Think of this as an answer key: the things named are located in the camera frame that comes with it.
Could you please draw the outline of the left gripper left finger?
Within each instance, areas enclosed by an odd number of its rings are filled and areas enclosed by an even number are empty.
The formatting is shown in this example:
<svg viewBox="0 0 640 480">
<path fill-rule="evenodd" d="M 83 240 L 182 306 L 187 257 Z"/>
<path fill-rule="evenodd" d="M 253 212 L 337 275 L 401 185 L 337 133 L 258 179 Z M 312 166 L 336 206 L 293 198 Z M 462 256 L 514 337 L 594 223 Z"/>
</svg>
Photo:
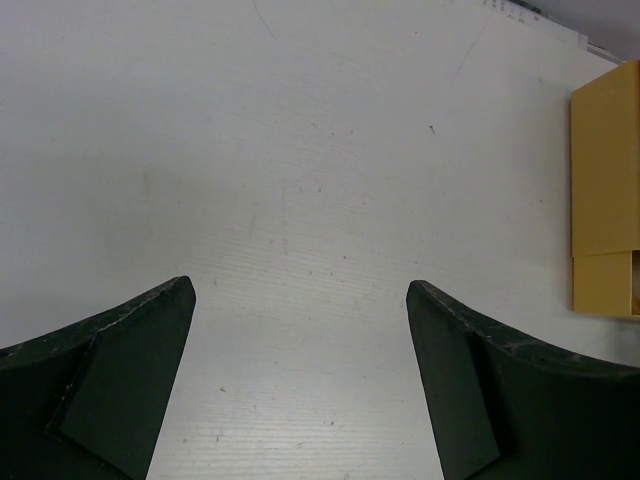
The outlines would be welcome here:
<svg viewBox="0 0 640 480">
<path fill-rule="evenodd" d="M 195 309 L 187 276 L 101 314 L 47 428 L 128 479 L 147 476 Z"/>
</svg>

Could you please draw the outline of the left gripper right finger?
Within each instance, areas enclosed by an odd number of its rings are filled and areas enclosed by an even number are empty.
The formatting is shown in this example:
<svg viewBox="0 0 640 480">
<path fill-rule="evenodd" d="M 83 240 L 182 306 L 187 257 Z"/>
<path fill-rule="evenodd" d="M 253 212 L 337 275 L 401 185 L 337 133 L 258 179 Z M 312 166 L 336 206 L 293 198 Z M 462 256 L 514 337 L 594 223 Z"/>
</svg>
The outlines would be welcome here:
<svg viewBox="0 0 640 480">
<path fill-rule="evenodd" d="M 471 479 L 501 453 L 474 360 L 474 334 L 439 294 L 424 281 L 410 284 L 410 332 L 443 475 Z"/>
</svg>

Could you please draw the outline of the yellow drawer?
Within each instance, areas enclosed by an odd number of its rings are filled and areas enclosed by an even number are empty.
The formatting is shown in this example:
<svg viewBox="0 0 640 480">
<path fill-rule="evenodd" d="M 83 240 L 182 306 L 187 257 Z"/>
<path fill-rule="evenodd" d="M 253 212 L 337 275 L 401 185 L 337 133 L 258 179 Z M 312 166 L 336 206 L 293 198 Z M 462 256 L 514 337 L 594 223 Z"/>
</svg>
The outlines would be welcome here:
<svg viewBox="0 0 640 480">
<path fill-rule="evenodd" d="M 578 313 L 639 317 L 639 252 L 572 259 L 572 309 Z"/>
</svg>

